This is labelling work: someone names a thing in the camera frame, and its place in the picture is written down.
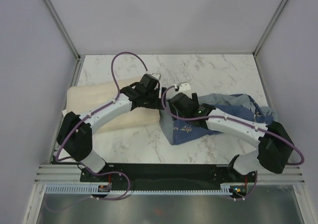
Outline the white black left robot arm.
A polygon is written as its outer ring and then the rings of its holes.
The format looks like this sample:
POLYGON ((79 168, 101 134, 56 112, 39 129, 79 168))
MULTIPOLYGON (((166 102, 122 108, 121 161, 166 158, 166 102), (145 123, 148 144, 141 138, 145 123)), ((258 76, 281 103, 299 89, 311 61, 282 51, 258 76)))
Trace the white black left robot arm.
POLYGON ((112 98, 97 108, 79 115, 67 113, 57 135, 60 150, 91 170, 97 181, 107 179, 106 161, 93 149, 93 135, 98 131, 154 124, 159 121, 162 108, 160 96, 165 90, 160 85, 161 75, 144 74, 139 82, 118 89, 112 98))

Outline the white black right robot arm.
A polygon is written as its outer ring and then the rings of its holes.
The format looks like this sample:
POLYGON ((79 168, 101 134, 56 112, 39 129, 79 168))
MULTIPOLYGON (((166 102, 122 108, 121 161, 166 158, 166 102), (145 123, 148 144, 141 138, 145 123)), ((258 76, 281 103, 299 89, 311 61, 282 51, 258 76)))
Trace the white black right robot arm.
POLYGON ((175 95, 169 105, 179 117, 193 126, 231 135, 255 147, 255 151, 236 155, 231 160, 227 169, 231 181, 240 181, 246 174, 263 168, 281 174, 288 164, 293 143, 279 122, 266 124, 248 121, 213 105, 199 104, 183 93, 175 95))

